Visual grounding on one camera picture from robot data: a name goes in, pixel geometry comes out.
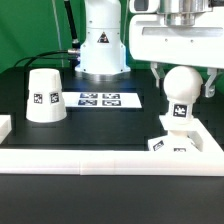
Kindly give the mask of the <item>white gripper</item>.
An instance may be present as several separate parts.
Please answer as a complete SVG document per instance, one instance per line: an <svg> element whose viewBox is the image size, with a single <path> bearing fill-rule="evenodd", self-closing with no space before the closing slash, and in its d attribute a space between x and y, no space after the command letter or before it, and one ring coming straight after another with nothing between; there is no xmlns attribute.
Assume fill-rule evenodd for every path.
<svg viewBox="0 0 224 224"><path fill-rule="evenodd" d="M213 97L224 69L224 0L130 0L129 8L130 53L152 62L156 87L165 77L162 63L208 67L202 91Z"/></svg>

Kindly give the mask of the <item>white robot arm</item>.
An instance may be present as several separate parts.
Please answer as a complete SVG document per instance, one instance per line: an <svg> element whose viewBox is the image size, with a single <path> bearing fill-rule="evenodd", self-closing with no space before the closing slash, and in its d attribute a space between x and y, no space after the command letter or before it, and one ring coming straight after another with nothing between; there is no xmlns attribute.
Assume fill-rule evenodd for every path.
<svg viewBox="0 0 224 224"><path fill-rule="evenodd" d="M126 54L149 61L154 76L162 64L204 67L209 75L204 95L215 94L215 80L224 70L224 0L128 0L133 17L129 45L120 40L119 0L84 0L86 39L78 72L98 80L127 72Z"/></svg>

